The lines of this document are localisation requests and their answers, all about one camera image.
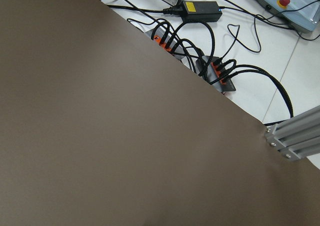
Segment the black power adapter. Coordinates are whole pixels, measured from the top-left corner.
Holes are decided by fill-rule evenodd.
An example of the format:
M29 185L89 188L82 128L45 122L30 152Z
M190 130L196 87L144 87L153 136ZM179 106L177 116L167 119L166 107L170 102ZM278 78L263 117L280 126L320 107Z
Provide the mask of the black power adapter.
M182 1L163 9L163 14L178 15L183 22L217 22L222 16L222 10L216 1Z

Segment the teach pendant with red button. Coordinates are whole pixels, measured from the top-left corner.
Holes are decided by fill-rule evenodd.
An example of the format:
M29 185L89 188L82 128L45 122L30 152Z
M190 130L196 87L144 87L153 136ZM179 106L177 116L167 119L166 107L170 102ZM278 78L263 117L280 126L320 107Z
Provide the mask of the teach pendant with red button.
M285 18L303 33L313 32L320 21L320 0L257 0L269 13Z

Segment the aluminium frame post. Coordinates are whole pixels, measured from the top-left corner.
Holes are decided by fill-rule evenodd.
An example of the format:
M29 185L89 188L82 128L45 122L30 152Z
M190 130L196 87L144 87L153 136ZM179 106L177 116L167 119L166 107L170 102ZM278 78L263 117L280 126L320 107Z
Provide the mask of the aluminium frame post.
M320 152L320 107L317 106L265 132L266 141L289 161L298 161Z

